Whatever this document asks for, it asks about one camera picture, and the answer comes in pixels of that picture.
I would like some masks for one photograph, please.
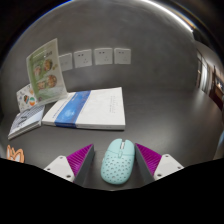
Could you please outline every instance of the light blue mouse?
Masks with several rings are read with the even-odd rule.
[[[134,144],[116,139],[109,145],[101,166],[101,177],[110,184],[123,184],[131,175],[135,158]]]

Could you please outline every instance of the table surface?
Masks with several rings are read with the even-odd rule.
[[[83,187],[121,190],[144,186],[135,160],[132,174],[123,185],[111,185],[100,175],[102,159],[117,138],[144,145],[159,154],[170,154],[184,167],[211,161],[222,132],[221,111],[201,90],[123,91],[126,128],[124,131],[84,130],[42,125],[12,140],[7,136],[16,114],[4,117],[0,125],[1,155],[7,145],[22,148],[25,163],[45,168],[59,155],[94,144],[95,156]],[[46,105],[45,113],[53,104]]]

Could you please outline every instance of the poster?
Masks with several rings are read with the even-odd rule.
[[[57,39],[38,48],[26,59],[28,76],[38,105],[67,97],[62,76]]]

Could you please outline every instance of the small figurine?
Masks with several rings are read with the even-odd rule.
[[[10,145],[7,146],[6,158],[15,162],[24,163],[24,154],[22,149],[18,149],[16,152]]]

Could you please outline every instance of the book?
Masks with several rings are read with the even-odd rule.
[[[42,123],[57,127],[125,129],[122,88],[69,93],[44,116]]]
[[[34,106],[16,115],[10,129],[8,139],[15,138],[27,131],[41,126],[45,106]]]
[[[23,87],[16,93],[20,113],[37,105],[37,99],[31,84]]]
[[[28,77],[39,105],[66,98],[57,39],[38,48],[26,58]]]

